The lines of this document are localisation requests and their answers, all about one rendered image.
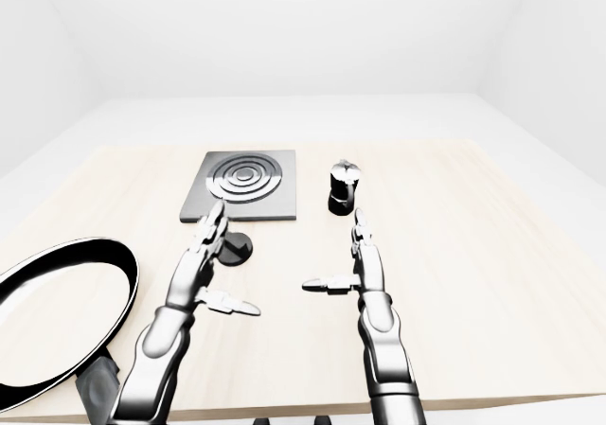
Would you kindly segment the black frying pan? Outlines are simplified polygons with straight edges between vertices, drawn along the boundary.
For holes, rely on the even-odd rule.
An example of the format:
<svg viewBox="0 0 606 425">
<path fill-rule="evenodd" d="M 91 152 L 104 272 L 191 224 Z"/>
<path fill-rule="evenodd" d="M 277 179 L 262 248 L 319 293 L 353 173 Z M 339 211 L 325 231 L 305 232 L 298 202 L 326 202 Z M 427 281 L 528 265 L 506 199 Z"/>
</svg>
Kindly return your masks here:
<svg viewBox="0 0 606 425">
<path fill-rule="evenodd" d="M 139 279 L 132 250 L 106 238 L 60 243 L 1 273 L 0 414 L 93 372 L 114 392 L 118 369 L 108 345 Z"/>
</svg>

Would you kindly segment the round black stove knob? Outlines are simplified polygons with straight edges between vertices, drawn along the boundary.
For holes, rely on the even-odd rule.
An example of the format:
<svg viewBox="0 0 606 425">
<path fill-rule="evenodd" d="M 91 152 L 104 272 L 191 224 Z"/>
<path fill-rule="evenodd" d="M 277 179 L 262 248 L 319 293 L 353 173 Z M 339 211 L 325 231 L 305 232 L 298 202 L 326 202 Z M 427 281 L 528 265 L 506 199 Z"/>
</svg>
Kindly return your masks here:
<svg viewBox="0 0 606 425">
<path fill-rule="evenodd" d="M 218 254 L 222 265 L 235 267 L 246 262 L 253 253 L 252 240 L 242 232 L 227 232 Z"/>
</svg>

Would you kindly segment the black silver moka pot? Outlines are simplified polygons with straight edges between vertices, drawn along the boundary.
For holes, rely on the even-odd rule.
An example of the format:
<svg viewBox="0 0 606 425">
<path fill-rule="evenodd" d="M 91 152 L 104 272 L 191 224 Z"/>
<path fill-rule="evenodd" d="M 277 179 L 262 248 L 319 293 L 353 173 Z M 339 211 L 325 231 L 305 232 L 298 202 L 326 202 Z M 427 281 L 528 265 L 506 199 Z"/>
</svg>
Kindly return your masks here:
<svg viewBox="0 0 606 425">
<path fill-rule="evenodd" d="M 355 189 L 361 171 L 346 159 L 341 159 L 330 169 L 329 211 L 338 216 L 346 216 L 354 209 Z"/>
</svg>

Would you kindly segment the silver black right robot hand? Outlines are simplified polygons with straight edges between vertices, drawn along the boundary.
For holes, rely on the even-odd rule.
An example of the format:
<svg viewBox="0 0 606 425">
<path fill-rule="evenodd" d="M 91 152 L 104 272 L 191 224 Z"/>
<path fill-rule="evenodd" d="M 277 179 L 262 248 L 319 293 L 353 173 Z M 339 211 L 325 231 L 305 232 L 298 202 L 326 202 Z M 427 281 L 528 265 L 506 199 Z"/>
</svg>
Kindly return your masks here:
<svg viewBox="0 0 606 425">
<path fill-rule="evenodd" d="M 383 264 L 380 252 L 372 239 L 370 227 L 360 207 L 354 211 L 354 221 L 351 229 L 353 273 L 307 280 L 302 284 L 304 291 L 328 294 L 347 294 L 350 291 L 384 292 Z"/>
</svg>

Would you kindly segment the flat dark stove plate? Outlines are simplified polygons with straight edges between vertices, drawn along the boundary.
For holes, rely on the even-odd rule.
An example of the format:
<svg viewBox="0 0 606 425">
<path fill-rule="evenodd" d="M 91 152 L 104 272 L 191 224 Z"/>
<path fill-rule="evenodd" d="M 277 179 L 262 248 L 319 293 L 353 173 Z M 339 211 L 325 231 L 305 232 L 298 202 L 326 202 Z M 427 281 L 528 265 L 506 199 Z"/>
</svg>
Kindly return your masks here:
<svg viewBox="0 0 606 425">
<path fill-rule="evenodd" d="M 295 151 L 209 151 L 179 220 L 196 222 L 219 200 L 232 221 L 294 221 Z"/>
</svg>

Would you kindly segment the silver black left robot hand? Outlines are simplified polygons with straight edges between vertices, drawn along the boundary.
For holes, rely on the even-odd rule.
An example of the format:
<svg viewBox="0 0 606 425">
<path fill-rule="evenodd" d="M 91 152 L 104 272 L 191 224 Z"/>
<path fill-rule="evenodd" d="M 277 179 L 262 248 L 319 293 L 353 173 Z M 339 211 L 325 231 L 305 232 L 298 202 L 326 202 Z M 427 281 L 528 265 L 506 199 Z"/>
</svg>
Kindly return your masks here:
<svg viewBox="0 0 606 425">
<path fill-rule="evenodd" d="M 218 201 L 199 219 L 194 239 L 181 256 L 169 284 L 166 305 L 194 310 L 198 304 L 204 304 L 210 310 L 225 314 L 260 316 L 257 306 L 228 292 L 208 288 L 214 275 L 214 260 L 223 248 L 227 232 L 228 218 L 224 212 L 224 201 Z"/>
</svg>

